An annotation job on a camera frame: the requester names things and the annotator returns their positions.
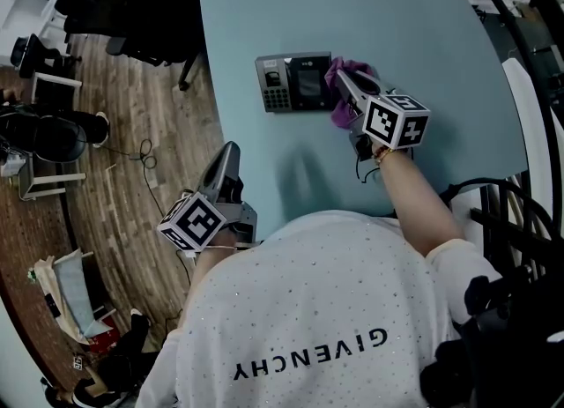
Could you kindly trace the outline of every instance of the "wrist strap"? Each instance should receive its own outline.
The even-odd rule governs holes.
[[[387,146],[383,146],[382,148],[380,148],[376,154],[374,155],[374,159],[376,161],[376,164],[380,165],[382,164],[383,159],[390,153],[394,152],[395,150],[392,150],[391,148],[388,148]]]

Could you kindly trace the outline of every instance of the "chair leg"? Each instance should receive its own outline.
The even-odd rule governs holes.
[[[186,77],[188,76],[188,73],[190,72],[192,65],[196,61],[198,54],[199,54],[199,51],[198,50],[195,51],[192,54],[192,56],[190,56],[186,60],[186,62],[184,63],[184,66],[182,68],[182,73],[180,74],[180,77],[178,78],[178,88],[180,88],[181,92],[186,92],[190,87],[190,84],[188,82],[186,82]]]

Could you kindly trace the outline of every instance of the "red object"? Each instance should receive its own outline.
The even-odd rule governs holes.
[[[121,337],[120,332],[115,326],[114,319],[112,317],[106,317],[102,320],[107,326],[112,327],[112,330],[99,334],[91,338],[93,344],[90,345],[90,351],[93,353],[99,353],[105,355],[115,347],[117,340]]]

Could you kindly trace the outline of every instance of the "purple cloth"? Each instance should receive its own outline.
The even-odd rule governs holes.
[[[325,83],[331,90],[331,95],[333,100],[338,100],[333,112],[331,112],[331,120],[335,126],[339,128],[347,129],[349,123],[356,118],[355,115],[351,115],[348,104],[341,98],[341,93],[337,89],[337,70],[348,70],[348,71],[363,71],[370,76],[374,76],[372,68],[370,65],[363,62],[355,62],[354,60],[347,60],[343,62],[343,57],[335,57],[333,62],[331,62],[331,67],[327,74],[325,74]]]

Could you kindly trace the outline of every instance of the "display screen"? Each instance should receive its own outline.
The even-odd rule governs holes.
[[[302,96],[315,97],[321,95],[321,85],[319,84],[319,71],[299,70],[298,89],[300,90],[300,94]]]

